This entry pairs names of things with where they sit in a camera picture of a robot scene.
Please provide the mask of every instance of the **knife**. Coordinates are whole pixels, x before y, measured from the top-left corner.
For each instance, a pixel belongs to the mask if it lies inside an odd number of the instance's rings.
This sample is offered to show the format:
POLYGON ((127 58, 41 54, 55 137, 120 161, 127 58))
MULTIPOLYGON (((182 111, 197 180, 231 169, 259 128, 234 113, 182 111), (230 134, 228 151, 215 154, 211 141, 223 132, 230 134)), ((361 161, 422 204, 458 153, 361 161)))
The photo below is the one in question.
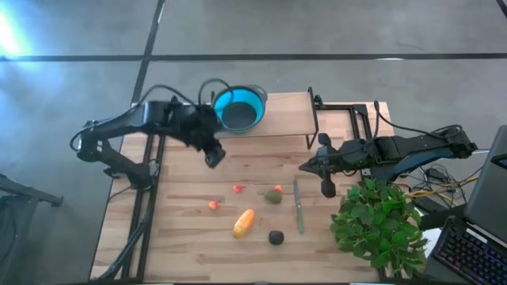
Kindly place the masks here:
POLYGON ((295 200, 295 210, 298 219, 298 230, 300 234, 304 234, 303 210, 301 209, 301 196, 299 194, 299 186, 297 178, 294 178, 294 200, 295 200))

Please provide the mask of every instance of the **wooden tabletop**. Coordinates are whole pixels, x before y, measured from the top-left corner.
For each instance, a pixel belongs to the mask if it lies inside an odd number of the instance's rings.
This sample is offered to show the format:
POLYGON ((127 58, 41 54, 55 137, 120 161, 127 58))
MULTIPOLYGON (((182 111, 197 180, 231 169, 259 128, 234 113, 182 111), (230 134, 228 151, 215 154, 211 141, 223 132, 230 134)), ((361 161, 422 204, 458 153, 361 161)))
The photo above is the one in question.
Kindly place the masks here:
POLYGON ((308 92, 270 93, 262 120, 244 134, 221 132, 217 139, 315 133, 312 101, 308 92))
MULTIPOLYGON (((368 106, 370 124, 375 127, 373 103, 368 106)), ((389 118, 387 105, 381 112, 389 118)), ((330 135, 338 148, 352 139, 349 114, 343 111, 318 112, 321 132, 330 135)), ((390 126, 381 123, 379 135, 393 135, 390 126)), ((122 154, 141 161, 142 135, 124 139, 122 154)), ((306 148, 304 137, 261 137, 224 139, 227 156, 209 169, 203 153, 169 139, 166 143, 160 184, 151 231, 145 272, 146 282, 368 282, 377 281, 369 262, 337 249, 329 231, 330 215, 336 214, 339 201, 355 184, 359 175, 336 174, 333 181, 337 196, 325 198, 317 176, 298 170, 314 153, 306 148), (305 233, 299 234, 292 181, 298 177, 305 233), (233 186, 246 186, 233 192, 233 186), (279 205, 265 202, 263 194, 281 184, 283 200, 279 205), (219 201, 211 210, 208 202, 219 201), (253 228, 239 240, 232 228, 246 209, 256 211, 253 228), (285 242, 268 242, 271 230, 284 232, 285 242)), ((127 181, 115 181, 112 194, 127 181)), ((108 205, 92 276, 99 276, 123 248, 132 216, 135 193, 125 192, 108 205)))

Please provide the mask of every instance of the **computer monitor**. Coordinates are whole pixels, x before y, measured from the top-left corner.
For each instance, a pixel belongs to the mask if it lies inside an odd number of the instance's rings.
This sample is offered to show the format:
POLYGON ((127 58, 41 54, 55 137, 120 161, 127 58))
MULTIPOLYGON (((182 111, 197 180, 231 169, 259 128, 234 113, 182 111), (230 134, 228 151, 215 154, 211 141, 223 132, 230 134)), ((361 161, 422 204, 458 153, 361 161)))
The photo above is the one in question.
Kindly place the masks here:
POLYGON ((498 129, 464 215, 507 243, 507 125, 498 129))

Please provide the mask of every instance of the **blue collapsible bowl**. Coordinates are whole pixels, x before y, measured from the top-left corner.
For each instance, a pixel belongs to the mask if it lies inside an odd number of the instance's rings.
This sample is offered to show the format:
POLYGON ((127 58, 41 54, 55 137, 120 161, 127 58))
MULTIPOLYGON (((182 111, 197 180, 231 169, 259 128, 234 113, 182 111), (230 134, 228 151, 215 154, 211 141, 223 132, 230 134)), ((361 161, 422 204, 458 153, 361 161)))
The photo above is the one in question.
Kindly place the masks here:
POLYGON ((212 107, 222 121, 222 131, 243 133, 259 124, 267 100, 268 94, 257 85, 233 86, 216 94, 212 107))

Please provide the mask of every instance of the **green leafy plant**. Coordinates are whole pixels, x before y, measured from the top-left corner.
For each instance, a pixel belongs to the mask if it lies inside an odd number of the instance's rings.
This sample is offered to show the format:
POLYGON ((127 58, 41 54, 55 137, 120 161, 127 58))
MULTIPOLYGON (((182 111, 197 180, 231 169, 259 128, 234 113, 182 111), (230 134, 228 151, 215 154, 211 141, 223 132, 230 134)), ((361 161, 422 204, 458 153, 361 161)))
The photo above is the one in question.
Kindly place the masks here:
POLYGON ((425 262, 421 216, 397 185, 367 179, 352 186, 340 205, 330 226, 340 250, 370 260, 374 268, 390 267, 392 275, 412 277, 425 262))

